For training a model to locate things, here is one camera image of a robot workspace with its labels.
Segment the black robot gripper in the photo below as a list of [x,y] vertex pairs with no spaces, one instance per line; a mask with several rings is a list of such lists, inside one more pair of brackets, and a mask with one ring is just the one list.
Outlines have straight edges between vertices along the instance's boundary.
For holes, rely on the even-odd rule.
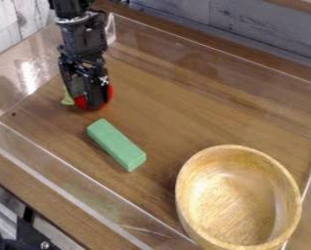
[[107,14],[103,11],[57,11],[56,15],[63,37],[57,50],[64,85],[73,99],[85,93],[87,106],[97,109],[110,100],[110,79],[103,59]]

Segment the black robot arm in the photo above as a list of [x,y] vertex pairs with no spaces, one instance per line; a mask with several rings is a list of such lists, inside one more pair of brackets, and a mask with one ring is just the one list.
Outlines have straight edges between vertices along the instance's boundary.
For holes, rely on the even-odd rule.
[[96,110],[112,98],[112,86],[104,66],[107,50],[107,14],[93,10],[93,0],[47,0],[55,11],[63,44],[59,68],[75,106]]

